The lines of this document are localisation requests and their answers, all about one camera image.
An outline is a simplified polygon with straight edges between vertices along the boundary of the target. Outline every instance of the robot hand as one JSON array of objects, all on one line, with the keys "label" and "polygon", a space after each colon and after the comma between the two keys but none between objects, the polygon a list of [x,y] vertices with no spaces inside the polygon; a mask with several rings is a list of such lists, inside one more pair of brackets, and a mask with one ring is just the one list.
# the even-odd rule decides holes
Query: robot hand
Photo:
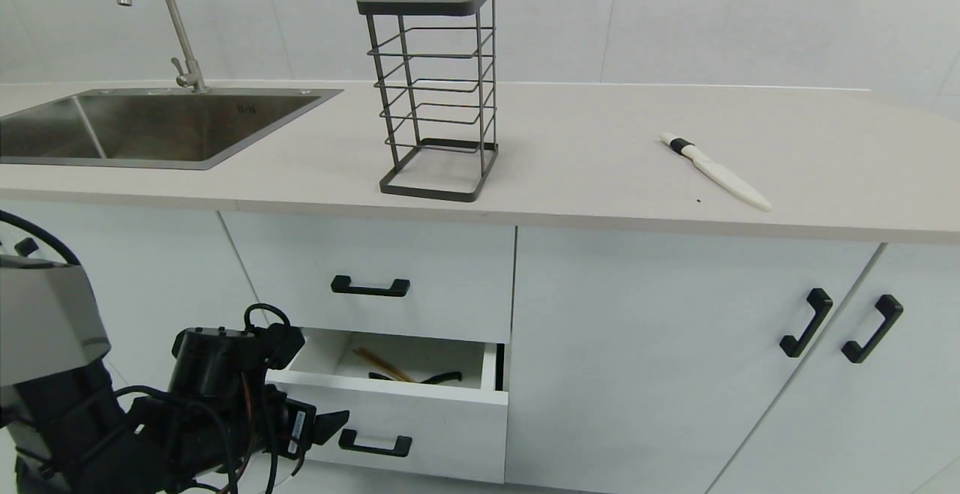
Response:
[{"label": "robot hand", "polygon": [[[66,263],[0,255],[0,428],[16,445],[20,494],[154,494],[189,488],[237,493],[251,456],[298,460],[327,442],[349,412],[315,406],[266,384],[305,343],[276,307],[255,304],[242,331],[191,328],[175,338],[167,391],[114,391],[103,364],[110,341],[76,256],[30,222],[0,211],[0,222],[47,242]],[[254,310],[282,323],[255,327]],[[124,412],[118,398],[134,400]],[[210,471],[227,486],[198,484]]]}]

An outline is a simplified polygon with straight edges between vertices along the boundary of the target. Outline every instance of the stainless steel sink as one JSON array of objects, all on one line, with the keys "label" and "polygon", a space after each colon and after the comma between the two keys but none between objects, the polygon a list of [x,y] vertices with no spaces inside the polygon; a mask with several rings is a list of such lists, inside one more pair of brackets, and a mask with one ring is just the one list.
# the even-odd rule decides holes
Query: stainless steel sink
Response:
[{"label": "stainless steel sink", "polygon": [[0,163],[210,169],[341,90],[93,90],[0,118]]}]

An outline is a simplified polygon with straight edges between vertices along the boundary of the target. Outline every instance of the knife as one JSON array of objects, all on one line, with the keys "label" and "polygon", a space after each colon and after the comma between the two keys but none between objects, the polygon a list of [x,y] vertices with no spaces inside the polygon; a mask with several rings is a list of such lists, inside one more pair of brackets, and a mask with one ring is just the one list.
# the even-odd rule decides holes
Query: knife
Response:
[{"label": "knife", "polygon": [[726,166],[714,163],[713,160],[710,160],[710,157],[707,157],[696,145],[693,145],[693,143],[666,132],[661,134],[661,141],[665,143],[665,145],[669,145],[678,155],[693,160],[693,166],[696,166],[700,172],[703,172],[703,175],[712,179],[714,183],[719,184],[719,186],[729,191],[729,193],[758,209],[764,211],[772,211],[774,209],[770,202],[764,198],[763,194],[758,193],[756,189],[751,187],[750,184],[747,184],[746,181],[740,179],[740,177],[737,177],[737,174],[731,172]]}]

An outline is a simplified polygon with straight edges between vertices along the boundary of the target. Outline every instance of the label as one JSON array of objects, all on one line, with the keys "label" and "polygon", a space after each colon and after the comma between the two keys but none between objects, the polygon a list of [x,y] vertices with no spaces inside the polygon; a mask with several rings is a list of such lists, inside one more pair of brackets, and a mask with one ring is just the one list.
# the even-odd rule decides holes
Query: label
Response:
[{"label": "label", "polygon": [[303,433],[303,423],[306,421],[306,412],[297,412],[297,419],[294,420],[294,432],[291,433],[291,442],[287,447],[287,453],[297,454],[297,442],[299,436]]}]

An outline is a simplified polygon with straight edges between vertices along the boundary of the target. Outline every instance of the countertop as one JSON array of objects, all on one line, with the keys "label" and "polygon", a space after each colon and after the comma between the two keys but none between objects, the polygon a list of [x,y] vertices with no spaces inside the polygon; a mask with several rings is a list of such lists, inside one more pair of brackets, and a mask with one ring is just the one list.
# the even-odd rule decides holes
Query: countertop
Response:
[{"label": "countertop", "polygon": [[[168,85],[0,86],[0,115],[90,88]],[[371,83],[210,85],[345,91],[205,172],[0,165],[0,199],[960,244],[960,123],[867,91],[501,83],[500,156],[480,198],[456,203],[380,192],[392,162]],[[774,211],[712,183],[662,131]]]}]

